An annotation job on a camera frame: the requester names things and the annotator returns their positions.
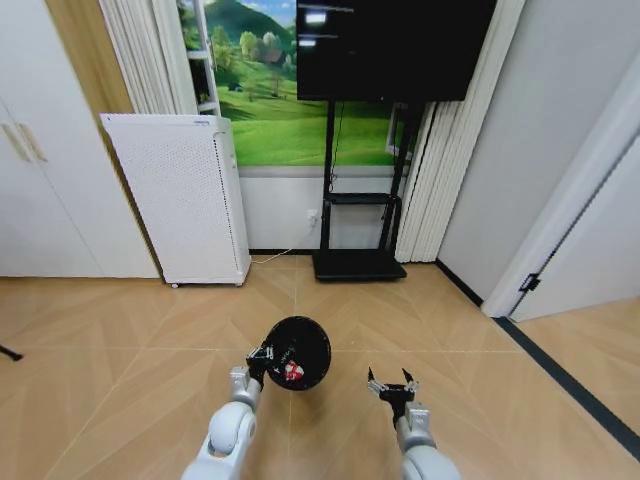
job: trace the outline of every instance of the red logo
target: red logo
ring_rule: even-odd
[[[284,378],[288,382],[295,382],[300,380],[304,376],[303,368],[293,360],[289,360],[289,363],[284,367]]]

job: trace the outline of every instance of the white curtain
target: white curtain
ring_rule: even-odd
[[[404,195],[399,262],[436,259],[525,0],[498,0],[464,102],[426,109]]]
[[[197,114],[175,0],[100,0],[135,113]]]

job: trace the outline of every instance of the landscape mural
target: landscape mural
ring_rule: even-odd
[[[177,2],[187,49],[198,49],[192,0]],[[220,109],[233,122],[239,164],[322,165],[326,102],[296,99],[295,2],[215,0],[205,4],[205,16]],[[192,67],[192,77],[199,92],[202,72]],[[341,110],[338,103],[336,131]],[[337,164],[392,164],[385,151],[390,114],[390,104],[347,102]]]

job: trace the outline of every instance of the cabinet door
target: cabinet door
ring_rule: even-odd
[[[157,277],[44,0],[3,6],[0,65],[9,112],[105,276]]]
[[[0,103],[0,275],[102,272]]]

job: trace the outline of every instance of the white door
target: white door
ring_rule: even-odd
[[[640,137],[621,159],[511,318],[640,295]]]
[[[7,108],[104,275],[157,277],[44,0],[4,3],[0,65]]]
[[[0,125],[0,276],[102,276],[2,103]]]

